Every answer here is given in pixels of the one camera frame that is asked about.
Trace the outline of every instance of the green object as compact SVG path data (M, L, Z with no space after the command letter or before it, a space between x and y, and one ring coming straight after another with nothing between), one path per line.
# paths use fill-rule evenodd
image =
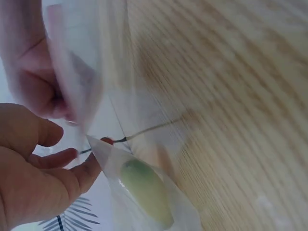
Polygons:
M121 181L144 211L164 230L174 223L167 191L159 176L147 164L137 159L127 161L121 168Z

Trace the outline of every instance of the clear plastic bag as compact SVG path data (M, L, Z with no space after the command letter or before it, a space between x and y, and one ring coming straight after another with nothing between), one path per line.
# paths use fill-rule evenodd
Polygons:
M69 107L66 117L76 127L73 146L83 149L103 93L102 51L100 49L96 1L65 0L47 7L49 49L61 93ZM82 20L72 26L72 18Z
M88 137L108 178L115 231L201 231L197 210L159 168Z

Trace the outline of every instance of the leaf pattern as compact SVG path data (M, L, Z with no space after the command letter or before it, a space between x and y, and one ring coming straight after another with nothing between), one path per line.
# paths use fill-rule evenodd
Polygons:
M92 231L91 225L100 225L97 215L91 212L92 204L84 197L78 198L64 213L38 225L44 231Z

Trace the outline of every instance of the wooden table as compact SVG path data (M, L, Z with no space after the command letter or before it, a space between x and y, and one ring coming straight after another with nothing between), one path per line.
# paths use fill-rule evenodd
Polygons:
M133 153L204 230L308 230L308 2L128 0L122 20L105 70L125 135L147 129Z

